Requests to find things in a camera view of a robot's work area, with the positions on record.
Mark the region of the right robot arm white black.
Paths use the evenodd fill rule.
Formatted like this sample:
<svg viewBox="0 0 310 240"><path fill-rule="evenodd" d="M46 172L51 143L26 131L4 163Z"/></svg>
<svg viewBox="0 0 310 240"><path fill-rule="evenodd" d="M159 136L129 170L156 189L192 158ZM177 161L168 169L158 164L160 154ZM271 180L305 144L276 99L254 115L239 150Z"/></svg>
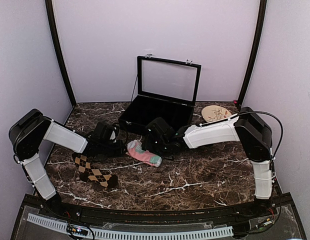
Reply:
<svg viewBox="0 0 310 240"><path fill-rule="evenodd" d="M239 142L253 166L255 198L250 213L261 217L270 208L273 191L274 160L271 127L260 117L262 111L244 107L241 112L208 123L182 126L174 130L162 117L145 127L142 149L160 156L174 155L185 149L197 149L225 142Z"/></svg>

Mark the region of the pink teal patterned sock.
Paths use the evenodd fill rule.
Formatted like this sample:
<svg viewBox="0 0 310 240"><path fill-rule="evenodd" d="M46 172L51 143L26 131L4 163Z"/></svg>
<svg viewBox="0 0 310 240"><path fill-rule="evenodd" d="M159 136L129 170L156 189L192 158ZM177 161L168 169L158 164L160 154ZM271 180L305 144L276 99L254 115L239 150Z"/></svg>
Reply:
<svg viewBox="0 0 310 240"><path fill-rule="evenodd" d="M162 163L162 158L148 150L142 149L142 142L140 140L133 140L127 144L127 155L130 157L148 164L152 167L159 167Z"/></svg>

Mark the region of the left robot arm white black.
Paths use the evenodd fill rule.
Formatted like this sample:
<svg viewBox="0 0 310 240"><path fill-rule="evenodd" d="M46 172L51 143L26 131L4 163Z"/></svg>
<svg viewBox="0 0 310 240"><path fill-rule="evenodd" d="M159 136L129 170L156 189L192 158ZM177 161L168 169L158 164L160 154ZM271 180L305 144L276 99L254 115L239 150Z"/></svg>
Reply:
<svg viewBox="0 0 310 240"><path fill-rule="evenodd" d="M127 148L122 140L117 139L119 132L116 124L100 121L93 131L82 135L34 108L10 128L8 137L15 162L22 166L38 195L48 201L46 210L53 217L62 218L66 208L56 199L59 194L40 159L42 142L51 142L72 151L74 164L84 180L111 189L118 184L118 177L93 166L91 160L99 155L115 157L124 154Z"/></svg>

